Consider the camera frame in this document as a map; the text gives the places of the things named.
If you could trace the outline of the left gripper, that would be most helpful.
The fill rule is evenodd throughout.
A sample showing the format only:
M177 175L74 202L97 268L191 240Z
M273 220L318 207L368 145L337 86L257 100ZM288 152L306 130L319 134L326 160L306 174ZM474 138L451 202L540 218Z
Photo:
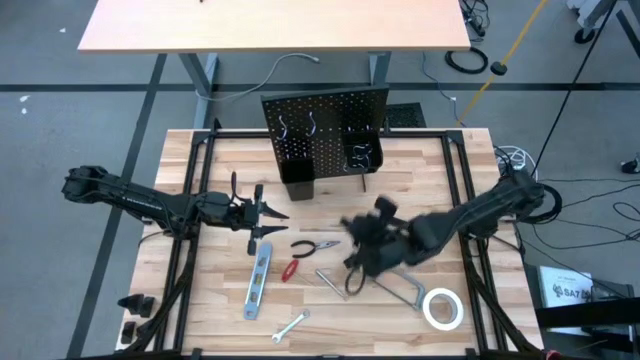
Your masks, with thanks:
M259 226L260 214L277 219L288 219L287 215L272 209L266 202L262 202L263 192L264 186L262 184L255 186L253 198L239 197L236 192L233 192L233 199L229 208L231 211L231 229L233 231L250 231L247 243L247 254L250 256L256 254L256 240L263 239L268 234L287 229L287 226Z

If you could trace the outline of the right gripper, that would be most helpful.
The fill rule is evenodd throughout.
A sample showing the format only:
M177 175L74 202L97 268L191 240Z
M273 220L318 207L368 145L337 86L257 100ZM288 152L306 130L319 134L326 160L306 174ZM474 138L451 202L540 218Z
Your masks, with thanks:
M379 196L373 212L341 218L354 247L343 261L347 269L361 268L365 275L377 277L402 263L416 265L416 248L408 236L408 223L395 217L397 209L392 200Z

